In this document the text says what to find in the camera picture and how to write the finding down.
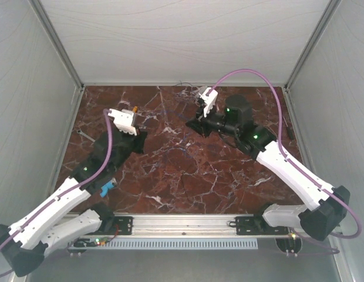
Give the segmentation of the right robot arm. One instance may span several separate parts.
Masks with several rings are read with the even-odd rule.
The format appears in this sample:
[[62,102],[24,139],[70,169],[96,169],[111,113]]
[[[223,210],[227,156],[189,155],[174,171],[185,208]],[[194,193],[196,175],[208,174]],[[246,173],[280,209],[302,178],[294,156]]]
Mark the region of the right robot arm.
[[293,227],[315,240],[325,240],[346,217],[343,204],[349,203],[349,190],[344,186],[334,188],[291,156],[273,133],[254,122],[252,106],[245,97],[229,96],[221,113],[216,98],[215,92],[200,94],[196,116],[186,125],[204,137],[211,132],[233,137],[238,150],[275,173],[303,202],[267,205],[254,218],[256,231],[265,234],[273,227]]

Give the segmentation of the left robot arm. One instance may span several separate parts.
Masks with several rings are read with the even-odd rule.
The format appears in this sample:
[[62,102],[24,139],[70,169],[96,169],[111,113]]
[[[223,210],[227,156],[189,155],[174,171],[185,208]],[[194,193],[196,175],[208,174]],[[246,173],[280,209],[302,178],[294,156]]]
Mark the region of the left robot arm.
[[111,182],[132,153],[141,154],[147,132],[136,136],[106,132],[94,142],[93,151],[34,211],[10,226],[0,224],[0,253],[18,277],[36,270],[57,249],[89,233],[110,233],[114,213],[103,202],[87,208],[72,220],[60,220],[74,207]]

